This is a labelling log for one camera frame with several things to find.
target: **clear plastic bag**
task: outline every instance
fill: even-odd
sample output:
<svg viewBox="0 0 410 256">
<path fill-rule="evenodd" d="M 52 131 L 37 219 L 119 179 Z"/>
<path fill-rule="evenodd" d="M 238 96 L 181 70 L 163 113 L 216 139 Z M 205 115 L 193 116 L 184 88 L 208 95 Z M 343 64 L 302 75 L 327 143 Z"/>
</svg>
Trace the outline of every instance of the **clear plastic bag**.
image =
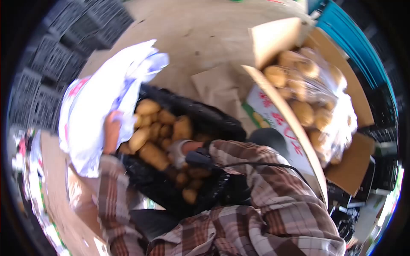
<svg viewBox="0 0 410 256">
<path fill-rule="evenodd" d="M 313 49 L 301 48 L 280 53 L 278 65 L 264 74 L 305 128 L 322 167 L 340 163 L 357 131 L 342 72 Z"/>
</svg>

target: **black plastic bag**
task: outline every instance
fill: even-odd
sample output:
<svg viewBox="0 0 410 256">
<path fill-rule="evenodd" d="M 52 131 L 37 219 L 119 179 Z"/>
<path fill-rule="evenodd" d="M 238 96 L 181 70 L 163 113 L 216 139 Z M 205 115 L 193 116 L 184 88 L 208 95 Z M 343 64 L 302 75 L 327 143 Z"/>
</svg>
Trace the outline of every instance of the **black plastic bag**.
<svg viewBox="0 0 410 256">
<path fill-rule="evenodd" d="M 241 123 L 217 108 L 178 96 L 166 89 L 142 84 L 140 99 L 146 98 L 158 102 L 162 108 L 176 116 L 188 115 L 195 132 L 211 135 L 215 139 L 245 141 L 246 132 Z M 211 170 L 212 175 L 203 180 L 203 186 L 198 190 L 197 203 L 189 205 L 183 199 L 182 191 L 175 187 L 175 183 L 167 175 L 175 172 L 172 166 L 160 172 L 136 156 L 118 154 L 117 157 L 127 170 L 130 186 L 163 206 L 179 220 L 214 206 L 235 204 L 229 189 L 230 175 L 222 169 Z"/>
<path fill-rule="evenodd" d="M 245 141 L 246 132 L 241 122 L 219 109 L 176 95 L 167 89 L 142 84 L 140 99 L 149 98 L 158 102 L 176 116 L 187 115 L 193 129 L 198 133 L 212 135 L 215 139 Z"/>
</svg>

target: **glove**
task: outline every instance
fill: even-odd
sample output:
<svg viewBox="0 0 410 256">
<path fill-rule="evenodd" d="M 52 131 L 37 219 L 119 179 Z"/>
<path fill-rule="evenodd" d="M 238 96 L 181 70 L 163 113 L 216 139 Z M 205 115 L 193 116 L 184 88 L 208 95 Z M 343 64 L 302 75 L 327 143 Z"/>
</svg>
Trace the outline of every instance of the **glove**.
<svg viewBox="0 0 410 256">
<path fill-rule="evenodd" d="M 177 169 L 182 169 L 184 163 L 186 165 L 185 154 L 182 152 L 182 146 L 187 142 L 192 142 L 192 140 L 177 140 L 168 147 L 168 157 L 172 160 Z"/>
</svg>

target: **white plastic bag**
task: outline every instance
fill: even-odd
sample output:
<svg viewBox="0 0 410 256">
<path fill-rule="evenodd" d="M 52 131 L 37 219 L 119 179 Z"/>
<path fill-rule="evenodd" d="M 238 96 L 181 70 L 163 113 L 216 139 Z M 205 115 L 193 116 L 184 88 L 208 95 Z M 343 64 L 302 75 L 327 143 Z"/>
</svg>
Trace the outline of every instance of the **white plastic bag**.
<svg viewBox="0 0 410 256">
<path fill-rule="evenodd" d="M 121 50 L 89 79 L 75 80 L 65 92 L 59 120 L 60 148 L 70 154 L 80 176 L 98 177 L 108 113 L 124 113 L 117 147 L 132 136 L 141 83 L 150 81 L 169 63 L 167 54 L 152 47 L 155 42 Z"/>
</svg>

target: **stacked crates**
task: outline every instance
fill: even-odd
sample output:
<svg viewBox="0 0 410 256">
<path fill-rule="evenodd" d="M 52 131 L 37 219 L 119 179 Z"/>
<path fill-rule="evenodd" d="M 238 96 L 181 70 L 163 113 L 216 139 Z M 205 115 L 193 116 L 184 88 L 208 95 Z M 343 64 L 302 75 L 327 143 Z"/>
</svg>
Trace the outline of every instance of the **stacked crates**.
<svg viewBox="0 0 410 256">
<path fill-rule="evenodd" d="M 57 0 L 20 57 L 9 121 L 57 132 L 67 87 L 96 49 L 109 49 L 133 22 L 118 0 Z"/>
</svg>

